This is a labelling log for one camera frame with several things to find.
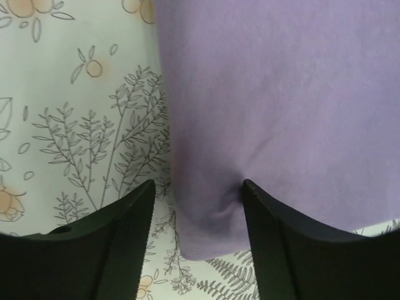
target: plant sketch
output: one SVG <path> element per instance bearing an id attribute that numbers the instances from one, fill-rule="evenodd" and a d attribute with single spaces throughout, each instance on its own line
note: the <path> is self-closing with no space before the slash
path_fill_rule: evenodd
<path id="1" fill-rule="evenodd" d="M 156 228 L 152 233 L 152 237 L 158 238 L 161 233 L 167 233 L 167 231 L 170 229 L 173 230 L 174 237 L 171 242 L 174 244 L 174 247 L 166 251 L 167 256 L 165 257 L 166 267 L 164 268 L 164 274 L 177 274 L 177 277 L 170 281 L 172 289 L 179 295 L 185 295 L 192 290 L 197 280 L 191 273 L 191 268 L 189 266 L 183 266 L 183 263 L 186 260 L 179 252 L 179 236 L 176 232 L 175 222 L 175 211 L 169 204 L 169 213 L 161 219 L 156 220 Z"/>
<path id="2" fill-rule="evenodd" d="M 26 122 L 26 120 L 28 120 L 28 116 L 29 116 L 29 108 L 27 105 L 25 105 L 24 110 L 22 111 L 22 120 Z"/>
<path id="3" fill-rule="evenodd" d="M 25 143 L 21 144 L 20 147 L 18 148 L 18 154 L 27 153 L 27 151 L 29 150 L 30 147 L 31 147 L 31 143 L 29 143 L 29 142 L 25 142 Z"/>
<path id="4" fill-rule="evenodd" d="M 217 300 L 259 300 L 256 275 L 251 251 L 234 254 L 237 263 L 223 259 L 209 259 L 210 264 L 220 275 L 221 282 L 200 281 L 197 288 Z"/>
<path id="5" fill-rule="evenodd" d="M 40 151 L 52 156 L 49 164 L 62 166 L 64 177 L 85 193 L 94 210 L 102 208 L 106 193 L 113 186 L 117 198 L 134 190 L 150 174 L 169 171 L 166 97 L 161 75 L 148 67 L 138 66 L 135 74 L 128 74 L 124 83 L 109 98 L 117 121 L 97 117 L 94 111 L 80 119 L 74 117 L 69 103 L 57 108 L 57 114 L 46 108 L 33 126 L 45 134 L 33 136 L 46 143 Z M 98 179 L 96 166 L 104 164 L 102 196 L 93 198 L 93 184 Z M 157 190 L 168 188 L 168 182 L 158 179 Z"/>
<path id="6" fill-rule="evenodd" d="M 0 142 L 11 134 L 9 125 L 13 116 L 13 99 L 0 98 Z M 13 167 L 5 158 L 0 156 L 0 172 L 10 171 Z"/>
<path id="7" fill-rule="evenodd" d="M 109 53 L 111 56 L 113 56 L 114 54 L 116 54 L 118 51 L 118 45 L 117 44 L 112 44 L 109 50 Z"/>
<path id="8" fill-rule="evenodd" d="M 140 14 L 141 19 L 147 24 L 156 22 L 156 12 L 153 0 L 122 0 L 122 8 L 129 14 Z"/>
<path id="9" fill-rule="evenodd" d="M 156 255 L 155 252 L 149 252 L 150 250 L 153 250 L 155 248 L 155 246 L 153 246 L 153 242 L 152 241 L 148 241 L 148 244 L 146 246 L 146 250 L 144 252 L 144 263 L 148 263 L 150 260 L 148 258 L 146 258 L 147 256 L 153 256 Z"/>
<path id="10" fill-rule="evenodd" d="M 387 233 L 390 233 L 390 232 L 398 230 L 398 229 L 400 229 L 400 219 L 392 220 L 392 224 L 387 225 L 386 229 L 384 231 L 382 231 L 381 234 L 387 234 Z"/>
<path id="11" fill-rule="evenodd" d="M 57 202 L 58 205 L 54 209 L 58 211 L 58 215 L 55 217 L 62 220 L 62 224 L 58 224 L 58 226 L 77 221 L 89 214 L 89 208 L 85 207 L 83 198 L 78 199 L 76 193 L 69 197 L 69 195 L 62 192 L 61 197 L 57 197 Z"/>
<path id="12" fill-rule="evenodd" d="M 0 175 L 0 221 L 16 222 L 24 216 L 25 209 L 21 204 L 20 197 L 26 192 L 16 193 L 4 182 L 3 175 Z"/>
<path id="13" fill-rule="evenodd" d="M 151 290 L 153 289 L 155 284 L 163 284 L 167 283 L 167 279 L 158 279 L 159 271 L 156 269 L 153 276 L 145 275 L 140 278 L 139 289 L 137 290 L 136 299 L 144 299 L 153 300 L 151 296 Z"/>
<path id="14" fill-rule="evenodd" d="M 5 5 L 0 2 L 0 29 L 10 26 L 13 22 L 19 22 L 18 28 L 25 29 L 31 27 L 32 40 L 37 43 L 42 35 L 41 16 L 49 14 L 55 19 L 73 21 L 69 14 L 61 12 L 64 1 L 54 2 L 54 0 L 5 0 Z"/>

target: lavender cloth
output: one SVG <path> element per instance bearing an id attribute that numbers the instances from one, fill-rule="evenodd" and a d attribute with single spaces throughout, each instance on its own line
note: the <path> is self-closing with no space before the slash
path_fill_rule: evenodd
<path id="1" fill-rule="evenodd" d="M 155 4 L 185 258 L 249 247 L 245 178 L 337 228 L 400 217 L 400 1 Z"/>

